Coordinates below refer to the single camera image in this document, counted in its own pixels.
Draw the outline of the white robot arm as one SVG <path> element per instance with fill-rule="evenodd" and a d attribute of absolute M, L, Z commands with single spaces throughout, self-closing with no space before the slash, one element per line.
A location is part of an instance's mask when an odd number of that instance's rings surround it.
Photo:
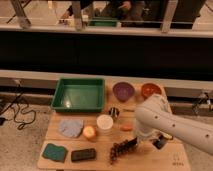
<path fill-rule="evenodd" d="M 169 109 L 168 100 L 159 94 L 151 95 L 135 108 L 136 137 L 139 140 L 149 140 L 155 130 L 213 155 L 213 125 L 174 115 Z"/>

